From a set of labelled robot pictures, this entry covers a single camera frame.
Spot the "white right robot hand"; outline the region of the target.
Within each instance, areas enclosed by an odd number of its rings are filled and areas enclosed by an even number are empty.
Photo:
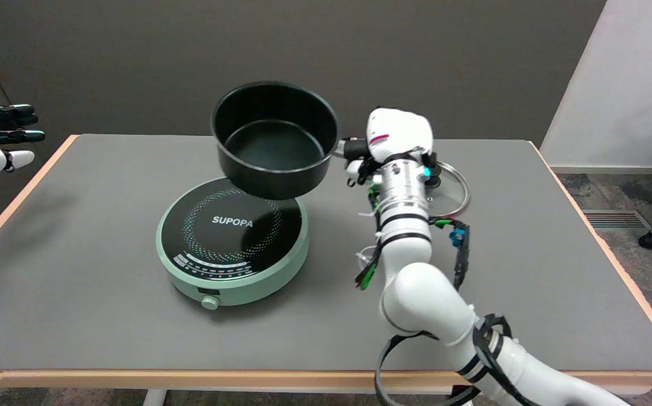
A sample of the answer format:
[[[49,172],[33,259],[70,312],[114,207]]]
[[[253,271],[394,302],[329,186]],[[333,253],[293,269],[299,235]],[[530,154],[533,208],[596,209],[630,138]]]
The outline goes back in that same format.
[[[425,167],[431,178],[436,166],[434,137],[429,120],[419,114],[395,108],[376,108],[367,120],[365,138],[343,138],[337,155],[346,160],[347,184],[363,185],[376,172],[398,160],[411,160]]]

